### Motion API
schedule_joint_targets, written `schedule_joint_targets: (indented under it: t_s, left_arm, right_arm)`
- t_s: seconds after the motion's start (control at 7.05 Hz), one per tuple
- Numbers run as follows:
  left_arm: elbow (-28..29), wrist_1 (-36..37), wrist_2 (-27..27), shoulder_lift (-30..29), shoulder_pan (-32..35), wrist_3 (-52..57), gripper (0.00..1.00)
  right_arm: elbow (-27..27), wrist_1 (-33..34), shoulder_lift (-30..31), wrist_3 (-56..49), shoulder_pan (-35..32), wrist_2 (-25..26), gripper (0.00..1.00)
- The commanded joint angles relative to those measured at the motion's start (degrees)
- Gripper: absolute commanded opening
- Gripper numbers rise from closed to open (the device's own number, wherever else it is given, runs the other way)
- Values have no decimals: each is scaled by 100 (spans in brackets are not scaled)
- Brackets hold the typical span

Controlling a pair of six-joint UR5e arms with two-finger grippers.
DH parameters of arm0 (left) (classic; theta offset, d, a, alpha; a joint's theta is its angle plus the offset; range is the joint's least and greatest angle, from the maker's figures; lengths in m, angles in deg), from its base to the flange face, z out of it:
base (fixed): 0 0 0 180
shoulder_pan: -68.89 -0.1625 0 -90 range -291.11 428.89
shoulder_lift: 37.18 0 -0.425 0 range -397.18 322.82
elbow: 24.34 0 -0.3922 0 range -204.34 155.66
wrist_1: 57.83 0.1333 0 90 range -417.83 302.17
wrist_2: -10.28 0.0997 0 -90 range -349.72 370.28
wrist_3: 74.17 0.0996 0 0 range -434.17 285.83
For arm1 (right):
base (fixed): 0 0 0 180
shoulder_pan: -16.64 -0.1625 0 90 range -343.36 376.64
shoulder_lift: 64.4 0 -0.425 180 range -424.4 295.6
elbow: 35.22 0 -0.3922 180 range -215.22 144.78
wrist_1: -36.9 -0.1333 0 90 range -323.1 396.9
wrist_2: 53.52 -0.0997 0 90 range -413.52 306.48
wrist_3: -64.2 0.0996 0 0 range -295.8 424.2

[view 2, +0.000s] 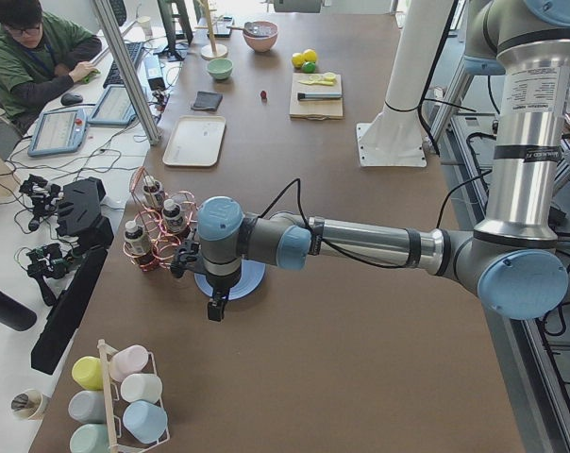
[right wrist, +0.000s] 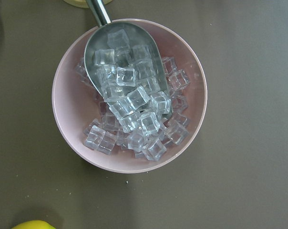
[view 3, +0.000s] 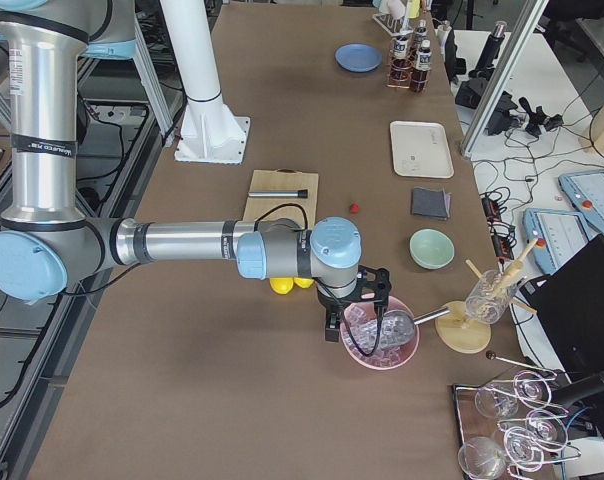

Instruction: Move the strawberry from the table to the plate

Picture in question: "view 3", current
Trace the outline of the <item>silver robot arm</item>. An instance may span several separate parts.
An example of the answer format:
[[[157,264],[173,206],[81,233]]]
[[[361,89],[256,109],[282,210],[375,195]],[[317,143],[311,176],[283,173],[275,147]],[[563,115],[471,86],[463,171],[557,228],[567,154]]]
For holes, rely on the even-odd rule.
[[[38,301],[115,266],[163,260],[232,260],[246,278],[312,279],[334,341],[343,313],[388,307],[384,269],[360,263],[356,226],[330,217],[313,228],[282,219],[139,223],[90,218],[76,205],[77,61],[136,52],[130,1],[0,1],[9,46],[12,195],[2,214],[0,290]]]

